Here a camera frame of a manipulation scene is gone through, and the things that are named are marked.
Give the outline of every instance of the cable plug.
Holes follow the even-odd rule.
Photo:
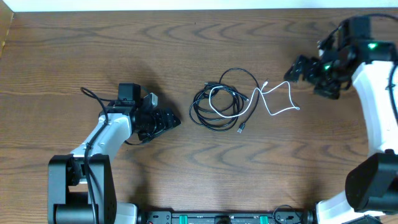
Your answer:
[[[246,125],[246,123],[241,123],[241,125],[239,125],[239,129],[238,129],[238,132],[239,132],[239,133],[242,133],[242,131],[243,131],[245,125]]]
[[[264,84],[262,84],[262,87],[266,86],[268,84],[268,78],[266,79],[266,81],[264,82]]]
[[[245,96],[245,95],[241,95],[242,96],[242,98],[244,99],[244,100],[246,100],[247,102],[249,102],[250,101],[250,99],[247,97],[247,96]]]
[[[219,84],[218,82],[205,82],[205,86],[212,86],[212,85],[217,85]]]

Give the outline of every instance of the white plastic casing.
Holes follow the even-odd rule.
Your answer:
[[[368,157],[393,149],[398,150],[398,125],[391,106],[387,89],[388,79],[393,62],[375,61],[372,64],[362,63],[352,76],[353,86],[361,100],[369,140]],[[398,83],[398,70],[395,71],[393,83]],[[381,216],[383,212],[355,212],[348,204],[345,192],[317,204],[319,224],[344,223],[364,215]]]
[[[93,143],[93,148],[89,157],[95,154],[108,155],[112,162],[125,140],[132,134],[130,117],[121,113],[110,113],[108,115],[108,125],[102,130],[101,134]],[[98,118],[98,124],[86,140],[71,153],[74,157],[84,157],[87,143],[97,133],[105,121],[105,115]]]
[[[137,207],[131,203],[118,202],[118,210],[114,224],[136,224]]]

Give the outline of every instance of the green connector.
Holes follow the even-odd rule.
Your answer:
[[[260,224],[268,224],[268,217],[267,216],[260,216]]]
[[[180,215],[180,224],[188,224],[188,216],[187,215]]]

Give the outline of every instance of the white wall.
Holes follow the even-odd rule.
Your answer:
[[[398,0],[3,0],[14,12],[398,7]]]

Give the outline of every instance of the wooden table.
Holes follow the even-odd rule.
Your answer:
[[[317,41],[341,20],[368,12],[374,10],[17,13],[0,59],[0,222],[47,221],[47,164],[76,148],[100,112],[79,87],[115,98],[121,82],[146,86],[182,125],[145,146],[122,146],[112,164],[119,201],[260,211],[311,207],[336,195],[368,153],[354,90],[333,101],[308,83],[293,84],[300,111],[271,117],[260,102],[242,134],[238,125],[225,133],[199,127],[188,108],[204,82],[230,67],[276,86],[298,55],[317,54]],[[397,42],[397,24],[374,21],[375,38]],[[225,83],[247,95],[254,88],[239,72]],[[286,86],[268,102],[272,110],[288,106]]]

